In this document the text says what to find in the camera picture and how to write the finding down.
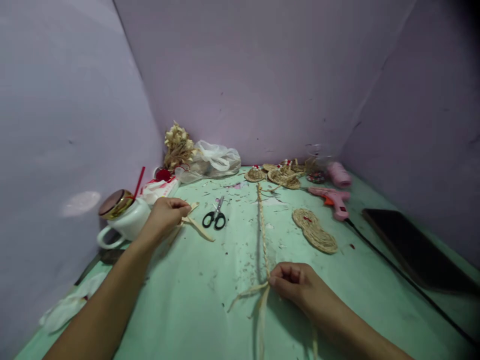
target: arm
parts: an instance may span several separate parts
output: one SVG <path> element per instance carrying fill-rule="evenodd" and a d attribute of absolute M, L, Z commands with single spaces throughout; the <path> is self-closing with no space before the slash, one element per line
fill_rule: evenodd
<path fill-rule="evenodd" d="M 282 297 L 293 301 L 352 359 L 412 360 L 355 314 L 311 266 L 281 262 L 271 272 L 270 285 Z"/>
<path fill-rule="evenodd" d="M 111 359 L 122 340 L 152 254 L 191 210 L 183 200 L 156 201 L 137 239 L 47 352 L 45 360 Z"/>

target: lavender wall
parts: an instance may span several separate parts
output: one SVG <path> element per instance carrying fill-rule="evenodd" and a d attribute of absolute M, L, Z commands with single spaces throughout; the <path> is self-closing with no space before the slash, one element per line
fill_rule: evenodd
<path fill-rule="evenodd" d="M 244 164 L 340 149 L 413 3 L 115 0 L 161 128 Z"/>
<path fill-rule="evenodd" d="M 111 1 L 0 2 L 0 359 L 95 255 L 98 201 L 160 163 Z"/>
<path fill-rule="evenodd" d="M 451 3 L 417 1 L 342 157 L 480 267 L 478 31 Z"/>

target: gold lid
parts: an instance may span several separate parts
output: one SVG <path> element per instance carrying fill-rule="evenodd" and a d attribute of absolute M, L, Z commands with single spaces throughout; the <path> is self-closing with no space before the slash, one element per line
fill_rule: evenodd
<path fill-rule="evenodd" d="M 105 220 L 118 218 L 134 202 L 134 196 L 128 190 L 122 189 L 110 195 L 98 209 L 98 216 Z"/>

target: black cable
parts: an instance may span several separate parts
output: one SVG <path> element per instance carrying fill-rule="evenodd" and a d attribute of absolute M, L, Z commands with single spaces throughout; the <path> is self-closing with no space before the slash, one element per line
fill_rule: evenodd
<path fill-rule="evenodd" d="M 349 219 L 345 219 L 345 222 L 350 225 L 353 230 L 360 236 L 367 244 L 370 246 L 378 255 L 380 255 L 383 260 L 385 260 L 390 267 L 397 272 L 403 279 L 406 280 L 423 298 L 439 313 L 465 340 L 467 340 L 470 344 L 472 344 L 477 349 L 480 348 L 480 344 L 476 342 L 473 338 L 470 337 L 460 326 L 458 326 L 448 315 L 445 311 L 443 311 L 440 306 L 438 306 L 435 301 L 433 301 L 430 296 L 428 296 L 424 291 L 414 283 L 408 276 L 404 274 L 393 262 L 390 261 L 388 257 L 386 257 L 380 250 L 377 249 L 375 245 L 373 245 L 362 233 L 357 229 L 354 223 Z"/>

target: scissors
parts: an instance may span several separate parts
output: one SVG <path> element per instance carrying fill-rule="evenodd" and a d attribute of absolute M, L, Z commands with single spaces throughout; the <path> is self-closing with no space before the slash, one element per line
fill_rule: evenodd
<path fill-rule="evenodd" d="M 220 230 L 223 229 L 225 226 L 225 215 L 220 212 L 220 208 L 222 207 L 222 203 L 224 202 L 224 197 L 222 196 L 220 200 L 218 201 L 218 206 L 216 207 L 215 211 L 210 211 L 205 217 L 203 218 L 203 221 L 201 224 L 203 225 L 204 228 L 209 228 L 212 223 L 215 225 L 213 226 L 215 230 Z M 223 223 L 219 226 L 219 220 L 223 219 Z"/>

